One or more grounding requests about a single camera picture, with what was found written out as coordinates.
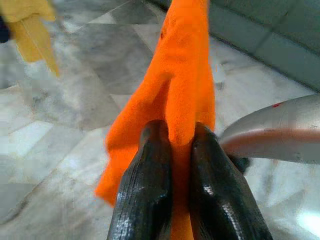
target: yellow cloth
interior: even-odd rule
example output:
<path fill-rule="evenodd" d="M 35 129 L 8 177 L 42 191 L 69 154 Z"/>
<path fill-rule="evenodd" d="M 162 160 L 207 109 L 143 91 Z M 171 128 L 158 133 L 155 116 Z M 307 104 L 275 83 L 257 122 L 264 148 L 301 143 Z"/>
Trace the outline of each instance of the yellow cloth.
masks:
<path fill-rule="evenodd" d="M 23 59 L 31 63 L 43 59 L 59 76 L 50 34 L 41 22 L 41 18 L 52 22 L 56 20 L 47 0 L 0 0 L 0 11 Z"/>

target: black object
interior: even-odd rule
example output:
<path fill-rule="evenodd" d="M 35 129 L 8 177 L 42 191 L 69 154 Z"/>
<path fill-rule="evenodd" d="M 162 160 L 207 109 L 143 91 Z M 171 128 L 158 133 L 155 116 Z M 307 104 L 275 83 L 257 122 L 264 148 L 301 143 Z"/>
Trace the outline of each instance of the black object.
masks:
<path fill-rule="evenodd" d="M 203 124 L 191 150 L 189 208 L 195 240 L 272 240 L 243 174 Z"/>
<path fill-rule="evenodd" d="M 149 122 L 121 179 L 107 240 L 170 239 L 171 159 L 166 123 Z"/>
<path fill-rule="evenodd" d="M 235 156 L 228 156 L 228 157 L 242 174 L 245 174 L 247 168 L 250 167 L 251 165 L 251 160 L 247 157 L 235 157 Z"/>
<path fill-rule="evenodd" d="M 10 39 L 10 31 L 5 21 L 0 16 L 0 43 L 6 43 Z"/>

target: orange cloth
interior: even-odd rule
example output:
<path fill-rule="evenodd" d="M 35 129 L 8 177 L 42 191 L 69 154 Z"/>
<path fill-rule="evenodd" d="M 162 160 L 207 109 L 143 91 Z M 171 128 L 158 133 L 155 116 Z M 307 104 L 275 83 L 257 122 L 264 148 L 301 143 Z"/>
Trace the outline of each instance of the orange cloth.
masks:
<path fill-rule="evenodd" d="M 195 123 L 214 128 L 214 84 L 209 64 L 208 0 L 173 0 L 151 64 L 106 138 L 110 161 L 95 190 L 114 205 L 121 178 L 151 120 L 165 120 L 172 146 L 171 239 L 191 240 L 189 166 Z"/>

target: silver metal handle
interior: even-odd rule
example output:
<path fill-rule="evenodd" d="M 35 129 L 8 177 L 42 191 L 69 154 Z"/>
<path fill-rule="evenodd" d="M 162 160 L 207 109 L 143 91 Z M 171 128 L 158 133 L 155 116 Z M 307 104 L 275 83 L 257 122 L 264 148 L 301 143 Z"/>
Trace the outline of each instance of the silver metal handle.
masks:
<path fill-rule="evenodd" d="M 255 111 L 230 125 L 219 142 L 234 157 L 320 164 L 320 94 Z"/>

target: marble floor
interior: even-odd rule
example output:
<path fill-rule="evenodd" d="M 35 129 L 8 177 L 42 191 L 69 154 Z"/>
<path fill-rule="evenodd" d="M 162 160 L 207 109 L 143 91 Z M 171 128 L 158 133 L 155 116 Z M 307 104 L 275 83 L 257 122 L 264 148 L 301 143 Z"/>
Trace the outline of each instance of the marble floor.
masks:
<path fill-rule="evenodd" d="M 94 196 L 103 140 L 143 80 L 165 13 L 140 0 L 53 0 L 59 64 L 0 46 L 0 239 L 104 240 L 112 209 Z M 216 133 L 263 107 L 313 94 L 210 38 Z M 245 175 L 275 240 L 320 239 L 320 166 L 253 159 Z"/>

